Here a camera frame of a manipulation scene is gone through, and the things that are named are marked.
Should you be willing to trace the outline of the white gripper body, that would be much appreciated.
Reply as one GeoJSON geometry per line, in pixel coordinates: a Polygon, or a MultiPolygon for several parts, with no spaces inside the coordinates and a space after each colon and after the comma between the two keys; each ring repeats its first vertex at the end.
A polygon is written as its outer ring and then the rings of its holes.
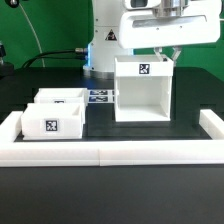
{"type": "Polygon", "coordinates": [[[164,6],[148,0],[133,8],[123,0],[118,41],[122,48],[142,49],[213,43],[220,37],[221,0],[187,0],[185,6],[164,6]]]}

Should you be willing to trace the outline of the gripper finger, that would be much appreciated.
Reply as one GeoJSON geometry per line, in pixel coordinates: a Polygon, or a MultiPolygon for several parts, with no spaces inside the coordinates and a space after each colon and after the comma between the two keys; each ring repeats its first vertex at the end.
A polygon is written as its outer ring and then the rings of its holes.
{"type": "Polygon", "coordinates": [[[162,54],[162,47],[155,47],[154,48],[154,53],[157,56],[157,58],[159,59],[160,62],[165,62],[167,61],[166,56],[164,56],[162,54]]]}
{"type": "Polygon", "coordinates": [[[182,52],[182,47],[181,46],[174,46],[173,47],[173,54],[172,54],[171,59],[174,63],[177,62],[177,59],[180,56],[181,52],[182,52]]]}

